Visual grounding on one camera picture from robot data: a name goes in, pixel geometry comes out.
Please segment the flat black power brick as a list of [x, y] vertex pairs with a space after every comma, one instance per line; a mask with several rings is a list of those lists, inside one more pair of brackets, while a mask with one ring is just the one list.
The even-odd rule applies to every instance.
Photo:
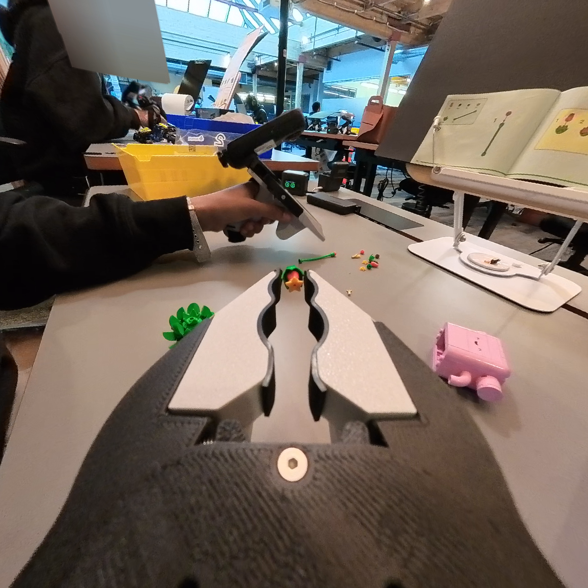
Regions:
[[357, 214], [361, 211], [361, 206], [354, 200], [341, 199], [322, 192], [308, 194], [306, 196], [306, 202], [340, 216]]

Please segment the person's left forearm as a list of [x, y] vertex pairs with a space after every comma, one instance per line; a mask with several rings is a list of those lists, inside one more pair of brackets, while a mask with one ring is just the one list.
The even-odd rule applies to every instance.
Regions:
[[1, 195], [1, 310], [123, 279], [194, 248], [187, 197], [94, 196], [86, 208], [48, 196]]

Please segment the cluster of small toy pieces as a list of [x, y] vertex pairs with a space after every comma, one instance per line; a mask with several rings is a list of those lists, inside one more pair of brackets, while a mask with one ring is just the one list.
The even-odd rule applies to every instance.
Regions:
[[373, 269], [377, 269], [381, 261], [380, 254], [370, 254], [369, 252], [366, 252], [363, 249], [351, 255], [350, 259], [354, 262], [357, 262], [357, 267], [361, 272], [367, 272]]

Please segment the black office chair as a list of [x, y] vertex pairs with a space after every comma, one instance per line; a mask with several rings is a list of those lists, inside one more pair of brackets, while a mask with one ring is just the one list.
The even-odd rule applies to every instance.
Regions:
[[430, 218], [434, 207], [447, 208], [447, 205], [453, 202], [453, 191], [430, 186], [412, 178], [400, 181], [399, 189], [410, 195], [410, 198], [401, 204], [401, 209], [427, 219]]

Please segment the open instruction booklet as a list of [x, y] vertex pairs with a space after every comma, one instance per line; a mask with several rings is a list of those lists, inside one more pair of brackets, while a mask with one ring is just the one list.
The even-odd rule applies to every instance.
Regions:
[[410, 161], [587, 190], [587, 87], [448, 95]]

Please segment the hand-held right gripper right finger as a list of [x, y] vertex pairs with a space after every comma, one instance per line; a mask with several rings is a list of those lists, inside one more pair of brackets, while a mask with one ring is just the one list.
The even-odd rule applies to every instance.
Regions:
[[309, 406], [315, 421], [339, 441], [349, 422], [368, 429], [408, 420], [417, 409], [371, 316], [315, 270], [305, 273], [311, 352]]

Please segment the clear plastic bag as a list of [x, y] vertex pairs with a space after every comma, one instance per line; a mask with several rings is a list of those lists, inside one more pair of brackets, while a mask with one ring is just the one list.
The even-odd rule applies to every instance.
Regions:
[[224, 149], [235, 138], [234, 134], [223, 131], [204, 129], [177, 129], [175, 145], [213, 146], [217, 150]]

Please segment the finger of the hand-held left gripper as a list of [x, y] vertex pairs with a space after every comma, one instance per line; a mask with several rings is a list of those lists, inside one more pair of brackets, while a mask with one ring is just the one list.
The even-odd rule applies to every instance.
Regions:
[[293, 218], [299, 218], [303, 214], [304, 208], [282, 186], [275, 173], [268, 166], [249, 166], [248, 174], [259, 187], [254, 197], [256, 201], [279, 206], [286, 210]]
[[293, 217], [288, 223], [278, 223], [276, 236], [281, 240], [288, 240], [304, 229], [310, 230], [321, 241], [325, 241], [322, 225], [310, 212], [307, 211], [303, 211], [299, 217]]

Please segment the black battery charger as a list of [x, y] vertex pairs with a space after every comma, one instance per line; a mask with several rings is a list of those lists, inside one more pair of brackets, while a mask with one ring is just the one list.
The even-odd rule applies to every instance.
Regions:
[[308, 193], [309, 173], [306, 171], [283, 171], [281, 181], [283, 187], [293, 196], [305, 196]]

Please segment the white paper roll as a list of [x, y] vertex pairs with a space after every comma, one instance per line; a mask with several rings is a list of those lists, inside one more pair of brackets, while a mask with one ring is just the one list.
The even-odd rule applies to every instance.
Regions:
[[167, 115], [188, 115], [195, 105], [193, 96], [179, 93], [165, 93], [161, 96], [160, 102]]

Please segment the black yellow toy car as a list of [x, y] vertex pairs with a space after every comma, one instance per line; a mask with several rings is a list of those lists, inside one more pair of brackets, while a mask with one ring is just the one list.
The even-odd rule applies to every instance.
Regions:
[[177, 132], [176, 126], [166, 122], [159, 122], [152, 128], [143, 127], [137, 130], [133, 135], [133, 140], [142, 144], [161, 142], [175, 144]]

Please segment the black backing board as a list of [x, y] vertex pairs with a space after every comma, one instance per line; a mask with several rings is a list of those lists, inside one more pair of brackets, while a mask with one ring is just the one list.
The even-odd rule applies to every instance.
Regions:
[[587, 86], [587, 1], [452, 1], [376, 156], [411, 161], [451, 94]]

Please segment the brown paper bag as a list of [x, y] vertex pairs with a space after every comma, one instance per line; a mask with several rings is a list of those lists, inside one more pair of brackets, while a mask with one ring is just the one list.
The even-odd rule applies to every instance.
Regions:
[[385, 105], [382, 96], [370, 97], [364, 108], [357, 142], [381, 144], [397, 111], [398, 107]]

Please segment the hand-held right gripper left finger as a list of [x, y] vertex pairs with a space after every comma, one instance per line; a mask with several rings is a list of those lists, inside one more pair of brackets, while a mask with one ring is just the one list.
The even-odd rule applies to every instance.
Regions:
[[275, 401], [269, 336], [276, 328], [281, 287], [281, 271], [273, 270], [208, 319], [196, 336], [169, 412], [209, 417], [216, 424], [236, 420], [251, 439], [253, 423], [269, 416]]

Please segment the blue plastic bin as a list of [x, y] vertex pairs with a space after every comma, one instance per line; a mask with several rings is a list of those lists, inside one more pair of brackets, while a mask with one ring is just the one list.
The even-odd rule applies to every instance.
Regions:
[[210, 132], [228, 132], [233, 134], [245, 134], [259, 125], [254, 123], [241, 123], [232, 121], [221, 121], [219, 118], [202, 119], [193, 115], [167, 114], [166, 121], [171, 125], [183, 130], [197, 129]]

